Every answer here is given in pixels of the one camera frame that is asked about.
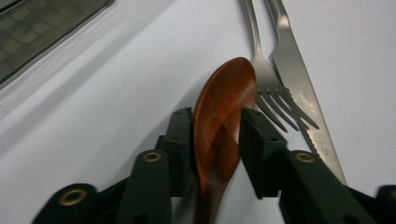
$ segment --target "screw hole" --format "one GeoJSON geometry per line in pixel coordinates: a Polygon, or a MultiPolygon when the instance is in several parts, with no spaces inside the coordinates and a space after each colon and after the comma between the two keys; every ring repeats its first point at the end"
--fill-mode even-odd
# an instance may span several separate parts
{"type": "Polygon", "coordinates": [[[149,221],[149,216],[145,213],[140,213],[134,216],[134,223],[136,224],[143,224],[149,221]]]}
{"type": "Polygon", "coordinates": [[[158,161],[161,159],[161,154],[158,152],[150,152],[145,155],[145,161],[158,161]]]}
{"type": "Polygon", "coordinates": [[[87,191],[84,189],[72,189],[67,191],[59,199],[59,204],[63,206],[71,206],[82,202],[87,196],[87,191]]]}
{"type": "Polygon", "coordinates": [[[394,189],[394,190],[392,190],[392,191],[390,192],[390,196],[391,196],[394,200],[396,200],[396,189],[394,189]]]}
{"type": "Polygon", "coordinates": [[[360,224],[358,219],[352,216],[343,216],[343,221],[346,224],[360,224]]]}
{"type": "Polygon", "coordinates": [[[300,152],[296,154],[296,158],[299,161],[303,161],[303,162],[314,162],[315,158],[313,158],[311,155],[300,152]]]}

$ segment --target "fork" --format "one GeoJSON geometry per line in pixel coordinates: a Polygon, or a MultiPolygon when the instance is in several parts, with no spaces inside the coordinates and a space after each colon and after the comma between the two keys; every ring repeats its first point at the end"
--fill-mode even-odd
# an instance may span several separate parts
{"type": "Polygon", "coordinates": [[[278,78],[278,74],[274,67],[269,64],[262,55],[262,47],[260,44],[259,28],[257,26],[256,15],[251,0],[242,0],[242,4],[247,14],[247,20],[253,34],[253,58],[251,63],[256,72],[258,94],[256,97],[257,106],[264,114],[273,121],[280,129],[287,132],[285,126],[279,121],[276,112],[283,120],[285,120],[294,130],[298,131],[297,125],[289,119],[293,118],[305,129],[309,129],[307,123],[318,129],[318,125],[309,118],[305,112],[294,103],[290,92],[283,86],[278,78]]]}

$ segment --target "fork handle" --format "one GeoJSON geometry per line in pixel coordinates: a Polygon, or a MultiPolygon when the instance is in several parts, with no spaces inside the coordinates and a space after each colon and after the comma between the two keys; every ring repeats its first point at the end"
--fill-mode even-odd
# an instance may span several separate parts
{"type": "Polygon", "coordinates": [[[281,28],[290,28],[289,16],[281,0],[267,0],[274,26],[279,30],[281,28]]]}
{"type": "Polygon", "coordinates": [[[251,0],[242,0],[242,5],[244,6],[244,9],[246,11],[248,23],[250,25],[250,30],[253,34],[254,50],[262,52],[262,47],[260,44],[260,36],[259,36],[259,27],[257,26],[256,14],[254,12],[253,4],[251,0]]]}

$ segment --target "knife blade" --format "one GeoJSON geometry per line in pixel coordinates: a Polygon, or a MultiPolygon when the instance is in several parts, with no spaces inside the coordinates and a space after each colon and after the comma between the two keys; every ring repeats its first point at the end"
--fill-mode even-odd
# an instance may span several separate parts
{"type": "Polygon", "coordinates": [[[288,14],[281,0],[267,0],[270,14],[277,32],[278,44],[274,52],[274,63],[284,86],[294,102],[319,126],[319,129],[300,127],[304,139],[344,185],[341,164],[335,152],[329,130],[320,109],[303,57],[297,47],[290,27],[288,14]]]}

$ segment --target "metal grate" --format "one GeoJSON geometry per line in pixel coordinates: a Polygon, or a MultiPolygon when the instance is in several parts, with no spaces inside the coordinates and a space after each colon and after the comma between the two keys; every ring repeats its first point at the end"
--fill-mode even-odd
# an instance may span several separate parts
{"type": "Polygon", "coordinates": [[[0,14],[0,86],[113,0],[28,0],[0,14]]]}

